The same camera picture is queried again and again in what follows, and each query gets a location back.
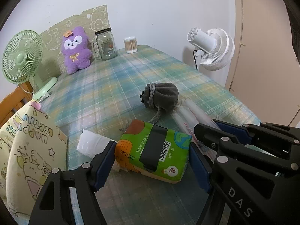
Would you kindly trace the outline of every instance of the stuffed animal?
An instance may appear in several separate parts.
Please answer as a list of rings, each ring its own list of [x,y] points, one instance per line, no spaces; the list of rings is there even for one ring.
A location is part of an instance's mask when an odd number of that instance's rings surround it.
[[[64,54],[64,64],[67,73],[75,73],[91,65],[92,51],[88,49],[88,36],[83,27],[78,26],[72,31],[67,31],[62,37],[61,52]]]

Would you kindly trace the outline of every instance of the qr code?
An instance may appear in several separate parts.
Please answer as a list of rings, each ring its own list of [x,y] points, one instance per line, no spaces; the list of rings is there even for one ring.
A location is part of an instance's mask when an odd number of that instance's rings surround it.
[[[159,157],[159,160],[161,162],[164,162],[165,161],[165,158],[168,154],[168,151],[170,149],[170,146],[171,146],[171,142],[168,142],[168,141],[165,141],[164,144],[163,144],[163,149],[161,151],[161,154],[160,154],[160,157]]]

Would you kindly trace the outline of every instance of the yellow bow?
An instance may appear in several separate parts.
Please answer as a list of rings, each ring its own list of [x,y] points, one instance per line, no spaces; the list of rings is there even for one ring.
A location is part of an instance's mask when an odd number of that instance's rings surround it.
[[[77,56],[79,56],[79,53],[76,53],[75,55],[70,56],[71,59],[73,59],[73,62],[77,59]]]

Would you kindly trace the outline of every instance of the chair backrest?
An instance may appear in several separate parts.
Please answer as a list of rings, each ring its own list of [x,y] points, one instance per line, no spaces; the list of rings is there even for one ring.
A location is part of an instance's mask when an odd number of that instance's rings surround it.
[[[14,115],[13,109],[16,111],[24,106],[23,99],[27,98],[26,93],[21,87],[17,87],[13,93],[6,96],[0,103],[0,128],[6,123],[10,117]]]

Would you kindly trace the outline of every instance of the wooden chair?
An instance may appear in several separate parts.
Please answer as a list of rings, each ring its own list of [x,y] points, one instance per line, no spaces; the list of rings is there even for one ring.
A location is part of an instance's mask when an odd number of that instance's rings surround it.
[[[32,87],[29,82],[21,85],[23,89],[28,92],[32,92]],[[6,96],[3,101],[0,103],[0,128],[7,122],[10,117],[14,115],[13,109],[16,111],[24,106],[23,99],[30,101],[32,95],[23,91],[21,87],[17,87],[13,93],[10,93]]]

